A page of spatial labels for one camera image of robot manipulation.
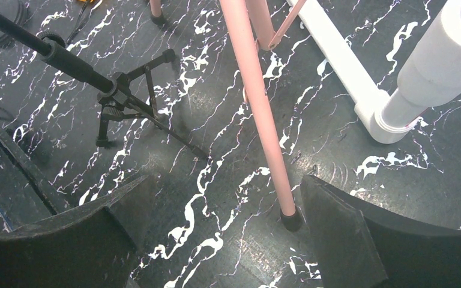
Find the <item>marble floor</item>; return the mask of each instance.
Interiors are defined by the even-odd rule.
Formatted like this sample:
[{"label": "marble floor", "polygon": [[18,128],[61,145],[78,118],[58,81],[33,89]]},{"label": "marble floor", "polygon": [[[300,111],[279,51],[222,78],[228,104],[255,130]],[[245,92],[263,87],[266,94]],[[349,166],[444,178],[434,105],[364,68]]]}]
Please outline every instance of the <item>marble floor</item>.
[{"label": "marble floor", "polygon": [[[81,7],[24,2],[29,31],[51,29],[63,37]],[[47,67],[21,44],[0,49],[0,107],[14,116],[3,127],[73,206],[138,175],[158,177],[147,253],[132,272],[141,287],[323,287],[308,228],[289,233],[279,223],[218,1],[165,0],[169,23],[161,28],[144,0],[95,3],[68,49],[105,75],[174,49],[181,69],[163,65],[153,72],[160,119],[211,161],[199,161],[146,120],[111,124],[115,147],[97,148],[97,91]],[[268,3],[278,28],[289,6]],[[372,79],[390,93],[444,3],[321,1]],[[400,142],[381,145],[299,19],[273,52],[259,57],[298,204],[301,178],[311,173],[393,212],[461,229],[461,96],[429,109]],[[145,99],[145,79],[132,91]]]}]

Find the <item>pink metal bar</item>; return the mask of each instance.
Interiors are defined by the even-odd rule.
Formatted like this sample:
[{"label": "pink metal bar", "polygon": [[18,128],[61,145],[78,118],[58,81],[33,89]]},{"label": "pink metal bar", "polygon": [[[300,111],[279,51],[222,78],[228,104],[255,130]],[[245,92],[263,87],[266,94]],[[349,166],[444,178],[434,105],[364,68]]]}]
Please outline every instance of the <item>pink metal bar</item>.
[{"label": "pink metal bar", "polygon": [[292,7],[291,12],[289,12],[289,15],[287,15],[287,18],[285,18],[279,30],[276,32],[271,42],[269,42],[268,44],[269,49],[275,48],[280,43],[280,41],[282,40],[282,37],[285,35],[285,32],[287,32],[287,29],[289,29],[289,27],[291,27],[292,22],[294,21],[294,19],[296,19],[296,16],[300,12],[305,2],[307,2],[307,0],[298,0],[298,2],[294,5],[294,7]]},{"label": "pink metal bar", "polygon": [[275,36],[275,30],[271,23],[268,3],[266,0],[246,0],[246,7],[261,49],[270,50],[269,45]]},{"label": "pink metal bar", "polygon": [[296,213],[296,207],[280,150],[270,102],[265,94],[261,65],[255,48],[245,0],[220,0],[220,5],[246,87],[253,119],[270,168],[271,178],[278,195],[280,208],[285,216],[292,216]]},{"label": "pink metal bar", "polygon": [[149,0],[149,4],[151,5],[151,14],[154,17],[160,17],[161,16],[160,0]]}]

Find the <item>black tripod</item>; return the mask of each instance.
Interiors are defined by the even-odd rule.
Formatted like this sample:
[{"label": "black tripod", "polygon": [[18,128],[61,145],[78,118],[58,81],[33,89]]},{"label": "black tripod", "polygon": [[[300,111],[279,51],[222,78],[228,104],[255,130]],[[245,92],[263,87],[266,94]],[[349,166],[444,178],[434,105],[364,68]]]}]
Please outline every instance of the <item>black tripod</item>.
[{"label": "black tripod", "polygon": [[[38,52],[43,62],[101,91],[98,93],[98,103],[101,104],[100,128],[96,139],[98,147],[106,147],[110,144],[107,137],[110,120],[119,122],[124,119],[147,118],[158,128],[169,133],[172,137],[190,148],[197,157],[202,159],[208,158],[206,153],[200,148],[188,143],[188,141],[181,138],[174,131],[158,122],[156,118],[156,100],[151,70],[161,64],[173,62],[176,59],[176,55],[172,49],[165,50],[158,58],[129,73],[117,72],[108,79],[94,71],[87,62],[67,51],[64,40],[55,33],[44,31],[38,35],[38,38],[1,14],[0,31]],[[130,91],[130,82],[142,75],[146,75],[150,105],[132,95]],[[125,114],[125,108],[135,110],[137,113]]]}]

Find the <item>black disc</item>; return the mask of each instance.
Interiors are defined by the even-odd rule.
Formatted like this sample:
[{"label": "black disc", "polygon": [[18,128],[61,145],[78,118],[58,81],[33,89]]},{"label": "black disc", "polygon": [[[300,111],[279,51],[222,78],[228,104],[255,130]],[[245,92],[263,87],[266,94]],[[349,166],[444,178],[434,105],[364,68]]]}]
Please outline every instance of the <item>black disc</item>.
[{"label": "black disc", "polygon": [[[27,20],[27,7],[21,0],[0,1],[0,14],[23,26]],[[0,47],[6,46],[11,39],[9,35],[0,31]]]}]

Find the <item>black tube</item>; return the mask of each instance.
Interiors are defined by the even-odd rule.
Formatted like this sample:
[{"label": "black tube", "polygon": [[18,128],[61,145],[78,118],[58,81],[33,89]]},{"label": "black tube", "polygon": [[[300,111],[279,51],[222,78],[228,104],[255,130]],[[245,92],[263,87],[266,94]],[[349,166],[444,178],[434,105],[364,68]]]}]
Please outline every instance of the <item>black tube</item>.
[{"label": "black tube", "polygon": [[50,46],[44,43],[38,37],[32,35],[27,30],[23,29],[19,25],[13,23],[8,18],[0,14],[0,31],[13,37],[18,42],[21,42],[25,46],[32,50],[46,56],[50,52]]}]

